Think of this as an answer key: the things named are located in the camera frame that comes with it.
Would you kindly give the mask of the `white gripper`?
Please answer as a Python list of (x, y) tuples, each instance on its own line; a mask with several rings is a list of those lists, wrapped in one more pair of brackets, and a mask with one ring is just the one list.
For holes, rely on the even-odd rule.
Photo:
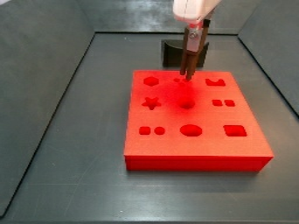
[(202, 40), (202, 20), (210, 15), (221, 0), (174, 0), (173, 14), (177, 20), (190, 24), (187, 26), (187, 46), (189, 52), (199, 51)]

